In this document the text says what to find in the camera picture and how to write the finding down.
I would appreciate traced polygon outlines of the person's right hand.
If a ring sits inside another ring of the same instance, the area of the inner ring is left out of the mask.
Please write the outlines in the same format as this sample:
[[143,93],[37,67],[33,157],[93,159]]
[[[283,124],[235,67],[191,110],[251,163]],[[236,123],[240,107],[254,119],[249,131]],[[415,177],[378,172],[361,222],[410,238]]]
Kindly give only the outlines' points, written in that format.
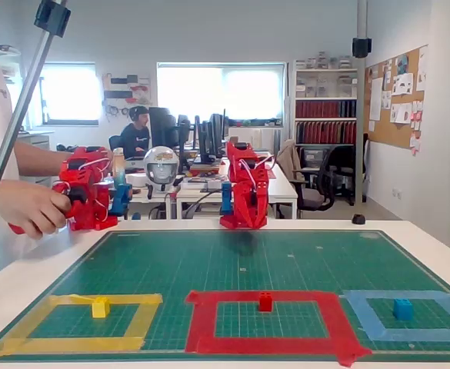
[[0,183],[0,216],[30,238],[38,240],[63,228],[70,209],[68,197],[50,188],[23,181]]

